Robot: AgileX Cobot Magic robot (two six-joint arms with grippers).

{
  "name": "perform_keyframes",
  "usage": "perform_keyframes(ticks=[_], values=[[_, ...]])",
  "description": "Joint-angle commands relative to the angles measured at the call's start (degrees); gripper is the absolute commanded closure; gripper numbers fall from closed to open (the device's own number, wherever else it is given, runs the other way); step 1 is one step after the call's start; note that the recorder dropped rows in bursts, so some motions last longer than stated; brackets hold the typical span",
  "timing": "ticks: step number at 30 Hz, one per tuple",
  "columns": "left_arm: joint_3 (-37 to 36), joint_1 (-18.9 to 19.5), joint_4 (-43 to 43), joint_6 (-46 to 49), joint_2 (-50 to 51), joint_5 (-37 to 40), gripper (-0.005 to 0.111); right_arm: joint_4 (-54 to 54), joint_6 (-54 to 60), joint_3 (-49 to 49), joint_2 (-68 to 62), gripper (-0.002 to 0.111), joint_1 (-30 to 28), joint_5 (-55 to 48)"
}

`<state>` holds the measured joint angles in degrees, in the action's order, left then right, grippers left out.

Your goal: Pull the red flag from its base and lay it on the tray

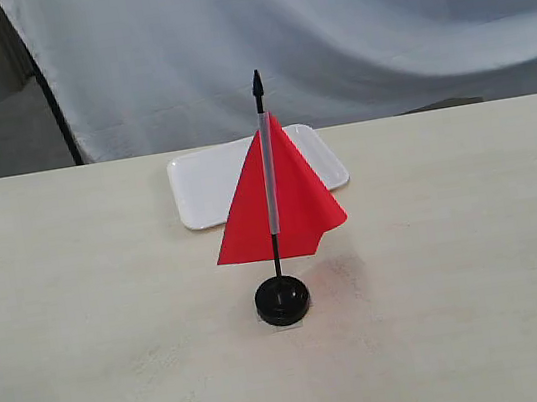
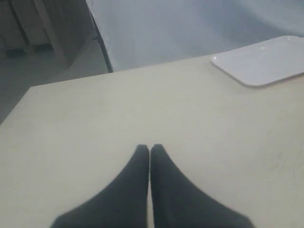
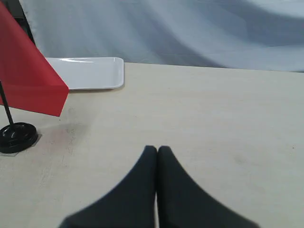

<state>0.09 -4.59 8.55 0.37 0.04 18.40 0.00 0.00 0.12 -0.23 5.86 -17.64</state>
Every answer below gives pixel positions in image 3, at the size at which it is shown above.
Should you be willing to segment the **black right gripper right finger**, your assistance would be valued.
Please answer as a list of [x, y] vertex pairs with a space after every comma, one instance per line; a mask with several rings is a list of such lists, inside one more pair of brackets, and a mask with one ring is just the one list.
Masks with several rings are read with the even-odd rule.
[[157, 207], [161, 228], [257, 228], [204, 191], [169, 146], [157, 156]]

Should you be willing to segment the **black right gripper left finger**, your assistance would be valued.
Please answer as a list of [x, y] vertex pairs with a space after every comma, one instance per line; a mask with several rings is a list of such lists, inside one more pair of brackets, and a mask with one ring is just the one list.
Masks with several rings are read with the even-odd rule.
[[157, 150], [145, 146], [129, 173], [111, 191], [66, 217], [62, 228], [153, 228]]

